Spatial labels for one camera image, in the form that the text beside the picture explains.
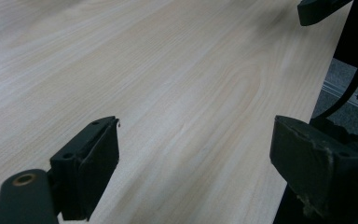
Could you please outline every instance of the metal screw hole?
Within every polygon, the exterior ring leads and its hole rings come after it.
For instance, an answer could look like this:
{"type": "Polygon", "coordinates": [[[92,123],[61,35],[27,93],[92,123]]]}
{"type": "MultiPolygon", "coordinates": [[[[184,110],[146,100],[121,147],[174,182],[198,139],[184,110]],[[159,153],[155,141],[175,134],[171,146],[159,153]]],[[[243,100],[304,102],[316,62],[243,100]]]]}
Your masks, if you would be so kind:
{"type": "Polygon", "coordinates": [[[34,174],[21,175],[21,176],[17,177],[16,179],[14,179],[13,185],[17,186],[17,187],[24,186],[24,185],[32,183],[35,179],[36,179],[36,175],[34,175],[34,174]]]}

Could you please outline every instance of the clamp jaw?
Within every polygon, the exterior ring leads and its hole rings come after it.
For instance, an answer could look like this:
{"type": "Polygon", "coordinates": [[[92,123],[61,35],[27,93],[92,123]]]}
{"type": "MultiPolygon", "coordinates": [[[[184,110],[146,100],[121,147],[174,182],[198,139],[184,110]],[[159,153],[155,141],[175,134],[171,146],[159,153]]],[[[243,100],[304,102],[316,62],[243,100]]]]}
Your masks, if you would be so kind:
{"type": "Polygon", "coordinates": [[[309,26],[330,16],[351,0],[302,0],[297,6],[302,26],[309,26]]]}
{"type": "Polygon", "coordinates": [[[51,169],[8,178],[0,190],[0,224],[89,220],[118,164],[118,119],[90,123],[51,159],[51,169]]]}
{"type": "MultiPolygon", "coordinates": [[[[290,223],[358,223],[358,136],[327,119],[311,124],[275,119],[269,156],[287,181],[285,194],[304,206],[301,220],[290,223]]],[[[285,196],[275,224],[288,223],[282,213],[291,205],[284,202],[285,196]]],[[[294,209],[286,211],[293,217],[294,209]]]]}

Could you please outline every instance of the light wood surface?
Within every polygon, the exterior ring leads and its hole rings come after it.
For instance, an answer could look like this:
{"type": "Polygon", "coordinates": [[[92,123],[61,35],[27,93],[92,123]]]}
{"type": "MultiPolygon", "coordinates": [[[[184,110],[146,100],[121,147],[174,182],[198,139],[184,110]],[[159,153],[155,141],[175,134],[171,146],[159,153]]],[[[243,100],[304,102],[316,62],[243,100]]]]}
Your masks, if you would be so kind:
{"type": "Polygon", "coordinates": [[[115,115],[91,223],[271,223],[275,115],[308,121],[349,6],[293,0],[0,0],[0,184],[115,115]]]}

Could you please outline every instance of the black cable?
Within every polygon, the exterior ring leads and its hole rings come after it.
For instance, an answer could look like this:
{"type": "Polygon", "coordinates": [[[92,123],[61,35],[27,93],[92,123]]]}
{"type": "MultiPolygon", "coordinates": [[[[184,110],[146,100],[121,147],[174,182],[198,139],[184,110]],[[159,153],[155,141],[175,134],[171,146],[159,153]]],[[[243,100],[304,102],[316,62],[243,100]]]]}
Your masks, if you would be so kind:
{"type": "Polygon", "coordinates": [[[321,115],[319,115],[317,118],[327,118],[334,114],[336,111],[338,111],[345,103],[351,98],[351,96],[355,93],[356,89],[358,88],[358,68],[353,76],[353,79],[351,80],[350,85],[345,90],[345,92],[342,94],[342,96],[336,101],[335,104],[333,104],[330,108],[328,108],[326,111],[324,111],[321,115]]]}
{"type": "Polygon", "coordinates": [[[347,101],[351,98],[351,96],[354,94],[357,88],[358,88],[358,69],[356,70],[356,73],[354,74],[350,85],[345,90],[344,94],[342,94],[341,98],[339,98],[335,104],[333,104],[330,108],[328,108],[321,115],[319,115],[318,118],[327,118],[330,115],[334,114],[336,111],[338,111],[343,105],[345,105],[345,103],[347,103],[347,101]]]}

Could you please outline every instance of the wood grain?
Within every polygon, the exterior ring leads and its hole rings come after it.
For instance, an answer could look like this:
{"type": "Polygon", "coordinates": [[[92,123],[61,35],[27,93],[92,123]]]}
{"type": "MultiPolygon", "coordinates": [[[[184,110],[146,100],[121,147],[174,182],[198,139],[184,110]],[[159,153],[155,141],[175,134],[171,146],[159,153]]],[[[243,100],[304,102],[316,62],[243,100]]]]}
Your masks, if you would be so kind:
{"type": "Polygon", "coordinates": [[[0,184],[115,115],[91,223],[271,223],[275,115],[308,121],[348,7],[291,0],[0,0],[0,184]]]}

